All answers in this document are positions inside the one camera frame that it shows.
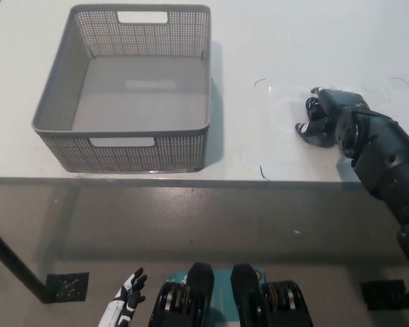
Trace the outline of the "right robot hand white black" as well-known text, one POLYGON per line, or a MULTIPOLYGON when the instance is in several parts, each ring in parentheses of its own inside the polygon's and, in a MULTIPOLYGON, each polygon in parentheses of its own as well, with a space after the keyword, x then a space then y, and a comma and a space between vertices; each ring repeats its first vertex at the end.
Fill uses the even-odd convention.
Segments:
POLYGON ((305 102, 308 122, 295 125, 298 135, 316 146, 351 149, 359 134, 355 116, 370 111, 367 102, 358 93, 339 89, 317 87, 311 93, 305 102))

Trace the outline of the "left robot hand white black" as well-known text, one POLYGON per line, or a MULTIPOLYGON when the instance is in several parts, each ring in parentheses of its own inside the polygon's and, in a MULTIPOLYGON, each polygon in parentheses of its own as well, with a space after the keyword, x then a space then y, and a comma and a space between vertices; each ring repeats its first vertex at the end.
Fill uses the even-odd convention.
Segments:
POLYGON ((139 268, 120 287, 115 297, 108 303, 98 327, 129 327, 137 306, 145 300, 141 294, 147 275, 139 268))

